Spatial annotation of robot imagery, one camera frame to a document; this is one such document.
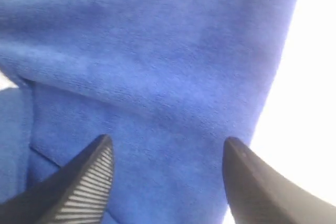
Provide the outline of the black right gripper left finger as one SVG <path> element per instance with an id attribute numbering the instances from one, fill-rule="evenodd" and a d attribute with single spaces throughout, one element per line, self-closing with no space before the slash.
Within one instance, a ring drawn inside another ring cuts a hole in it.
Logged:
<path id="1" fill-rule="evenodd" d="M 58 172 L 1 204 L 1 223 L 101 223 L 113 173 L 112 139 L 100 135 Z"/>

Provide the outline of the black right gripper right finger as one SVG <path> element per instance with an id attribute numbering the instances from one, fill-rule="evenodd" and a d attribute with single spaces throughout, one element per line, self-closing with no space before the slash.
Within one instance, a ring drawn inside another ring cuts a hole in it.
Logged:
<path id="1" fill-rule="evenodd" d="M 283 177 L 235 137 L 224 142 L 223 181 L 235 223 L 335 223 L 335 206 Z"/>

